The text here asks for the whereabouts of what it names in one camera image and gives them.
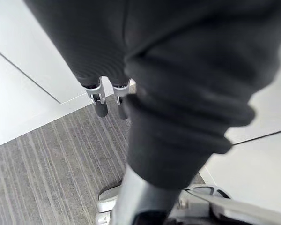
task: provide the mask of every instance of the floor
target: floor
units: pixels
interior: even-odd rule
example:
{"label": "floor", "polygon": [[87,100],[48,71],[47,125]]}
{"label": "floor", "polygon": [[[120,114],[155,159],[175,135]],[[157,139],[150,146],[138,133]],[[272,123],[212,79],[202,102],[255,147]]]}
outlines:
{"label": "floor", "polygon": [[123,177],[130,126],[106,101],[105,118],[88,105],[0,146],[0,224],[94,224],[98,194]]}

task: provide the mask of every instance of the white wall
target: white wall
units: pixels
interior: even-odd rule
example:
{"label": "white wall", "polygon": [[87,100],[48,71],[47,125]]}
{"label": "white wall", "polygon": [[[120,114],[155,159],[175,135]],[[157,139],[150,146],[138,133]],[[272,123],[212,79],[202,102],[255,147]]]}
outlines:
{"label": "white wall", "polygon": [[281,212],[281,133],[213,155],[200,174],[235,200]]}

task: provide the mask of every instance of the gray carpet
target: gray carpet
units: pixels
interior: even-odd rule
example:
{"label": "gray carpet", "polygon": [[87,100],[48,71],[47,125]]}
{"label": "gray carpet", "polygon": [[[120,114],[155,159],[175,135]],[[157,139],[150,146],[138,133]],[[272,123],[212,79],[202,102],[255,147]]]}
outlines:
{"label": "gray carpet", "polygon": [[130,125],[106,101],[105,118],[89,105],[0,146],[0,224],[94,224],[98,194],[122,179]]}

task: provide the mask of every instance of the carpet texture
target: carpet texture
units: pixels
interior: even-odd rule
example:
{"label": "carpet texture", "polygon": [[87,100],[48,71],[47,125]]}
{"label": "carpet texture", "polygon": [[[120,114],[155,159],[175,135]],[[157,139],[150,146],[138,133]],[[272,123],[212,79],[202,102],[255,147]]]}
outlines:
{"label": "carpet texture", "polygon": [[123,177],[130,125],[106,101],[105,118],[88,105],[0,146],[0,224],[94,224],[98,194]]}

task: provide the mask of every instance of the silver bracket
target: silver bracket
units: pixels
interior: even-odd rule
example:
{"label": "silver bracket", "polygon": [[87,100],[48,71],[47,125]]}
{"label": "silver bracket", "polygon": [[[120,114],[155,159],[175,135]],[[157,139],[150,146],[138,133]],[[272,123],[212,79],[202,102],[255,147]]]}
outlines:
{"label": "silver bracket", "polygon": [[121,105],[120,97],[124,97],[129,93],[129,82],[128,85],[125,87],[112,87],[114,95],[116,97],[116,102],[118,105]]}
{"label": "silver bracket", "polygon": [[111,211],[97,213],[95,220],[96,225],[109,225],[111,220]]}
{"label": "silver bracket", "polygon": [[86,90],[86,93],[90,97],[90,100],[92,101],[93,104],[97,105],[97,101],[100,101],[101,104],[105,103],[105,92],[104,92],[104,87],[100,78],[100,84],[96,88],[84,88]]}

